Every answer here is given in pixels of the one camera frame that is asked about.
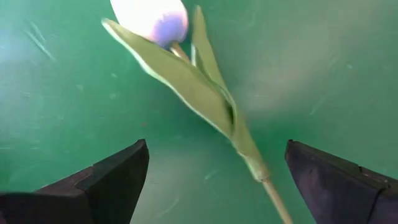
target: green surface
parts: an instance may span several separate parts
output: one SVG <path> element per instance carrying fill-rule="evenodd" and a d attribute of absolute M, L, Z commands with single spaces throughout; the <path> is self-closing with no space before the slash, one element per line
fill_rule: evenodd
<path fill-rule="evenodd" d="M 296 139 L 398 178 L 398 2 L 185 1 L 296 223 Z M 146 138 L 134 223 L 280 223 L 228 141 L 103 29 L 109 1 L 0 0 L 0 190 L 34 190 Z"/>

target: flower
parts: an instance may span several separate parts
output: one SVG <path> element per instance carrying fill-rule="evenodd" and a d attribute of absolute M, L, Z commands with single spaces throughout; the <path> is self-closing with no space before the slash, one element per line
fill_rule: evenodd
<path fill-rule="evenodd" d="M 161 47 L 182 42 L 188 30 L 181 0 L 111 0 L 121 26 Z"/>

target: flower stem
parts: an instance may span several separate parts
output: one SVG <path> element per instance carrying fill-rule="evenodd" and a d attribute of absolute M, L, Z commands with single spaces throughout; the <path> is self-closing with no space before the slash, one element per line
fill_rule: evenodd
<path fill-rule="evenodd" d="M 290 217 L 289 213 L 287 212 L 287 209 L 286 209 L 282 199 L 280 198 L 278 192 L 276 191 L 275 186 L 272 183 L 272 181 L 270 180 L 270 178 L 263 180 L 262 184 L 263 184 L 266 192 L 268 193 L 269 197 L 271 198 L 272 203 L 274 204 L 274 206 L 275 206 L 276 210 L 278 211 L 279 216 L 283 220 L 283 222 L 285 224 L 293 224 L 293 220 Z"/>
<path fill-rule="evenodd" d="M 172 44 L 170 45 L 170 50 L 175 54 L 176 56 L 186 60 L 189 62 L 189 58 L 186 55 L 186 53 L 182 50 L 180 47 L 180 44 L 177 41 L 173 41 Z"/>

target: green table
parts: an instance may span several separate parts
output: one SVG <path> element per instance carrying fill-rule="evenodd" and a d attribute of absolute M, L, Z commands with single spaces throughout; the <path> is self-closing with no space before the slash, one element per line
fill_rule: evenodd
<path fill-rule="evenodd" d="M 296 223 L 296 139 L 397 178 L 398 2 L 185 1 Z M 102 28 L 108 0 L 0 0 L 0 190 L 29 191 L 139 138 L 151 159 L 133 223 L 280 223 L 228 141 Z M 183 45 L 189 49 L 189 43 Z"/>

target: green background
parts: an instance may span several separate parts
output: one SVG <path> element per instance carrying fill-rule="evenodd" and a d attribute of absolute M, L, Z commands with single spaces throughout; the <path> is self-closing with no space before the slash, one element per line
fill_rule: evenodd
<path fill-rule="evenodd" d="M 397 178 L 398 2 L 187 0 L 296 223 L 288 139 Z M 280 223 L 229 142 L 102 28 L 108 0 L 0 0 L 0 190 L 30 191 L 147 140 L 134 223 Z M 189 48 L 189 37 L 183 44 Z"/>

